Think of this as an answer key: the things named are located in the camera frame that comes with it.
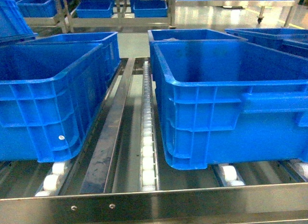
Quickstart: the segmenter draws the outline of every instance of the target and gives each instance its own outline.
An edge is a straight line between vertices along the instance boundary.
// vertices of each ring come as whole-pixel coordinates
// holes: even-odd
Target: metal screw
[[[116,207],[115,204],[110,204],[110,205],[109,205],[109,208],[111,208],[111,209],[114,209],[115,207]]]

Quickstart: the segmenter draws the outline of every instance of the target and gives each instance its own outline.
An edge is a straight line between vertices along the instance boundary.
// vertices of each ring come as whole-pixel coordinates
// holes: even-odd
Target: floor
[[[224,31],[226,28],[281,27],[288,15],[290,7],[266,8],[264,19],[259,25],[257,15],[259,7],[246,9],[224,9],[222,7],[177,7],[177,28],[207,28]],[[291,21],[290,28],[308,29],[308,7],[298,6]],[[150,56],[147,30],[149,28],[126,27],[118,34],[120,56],[144,57]],[[117,28],[79,28],[76,32],[117,31]],[[35,28],[39,36],[49,36],[61,33],[60,29]]]

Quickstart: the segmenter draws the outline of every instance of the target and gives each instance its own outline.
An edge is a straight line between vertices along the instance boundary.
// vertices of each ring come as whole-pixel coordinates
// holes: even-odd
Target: crate handle
[[[261,92],[242,95],[242,113],[307,112],[306,92]]]

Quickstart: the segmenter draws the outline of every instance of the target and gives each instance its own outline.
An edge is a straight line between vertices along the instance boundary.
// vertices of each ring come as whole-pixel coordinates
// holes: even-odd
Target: roller conveyor
[[[305,163],[167,165],[149,62],[122,59],[77,157],[0,164],[1,223],[307,223]]]

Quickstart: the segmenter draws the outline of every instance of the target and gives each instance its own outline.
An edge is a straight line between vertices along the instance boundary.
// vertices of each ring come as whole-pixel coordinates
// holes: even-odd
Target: metal shelving unit
[[[233,164],[244,184],[235,187],[226,183],[220,166],[178,171],[166,164],[149,62],[122,59],[56,196],[34,197],[51,163],[0,164],[1,223],[307,223],[307,178],[292,161]],[[147,102],[152,108],[156,186],[155,191],[141,192],[142,111]]]
[[[78,18],[76,11],[71,13],[72,27],[125,27],[125,26],[152,26],[168,27],[171,21],[170,10],[166,18],[135,18],[134,14],[128,12],[130,5],[127,0],[115,0],[116,11],[111,18]]]
[[[56,3],[57,14],[51,18],[36,18],[36,17],[25,17],[25,21],[31,27],[60,27],[62,32],[65,34],[67,32],[74,32],[71,23],[71,15],[69,12],[69,7],[66,0],[63,0],[64,8],[61,6],[61,0],[54,0]]]
[[[177,6],[232,6],[232,7],[248,7],[260,6],[260,14],[257,17],[258,23],[261,23],[264,18],[263,13],[266,6],[283,7],[290,6],[290,11],[284,23],[284,27],[288,27],[295,13],[295,6],[300,0],[169,0],[169,7],[171,9],[171,23],[170,27],[175,28],[175,10]]]

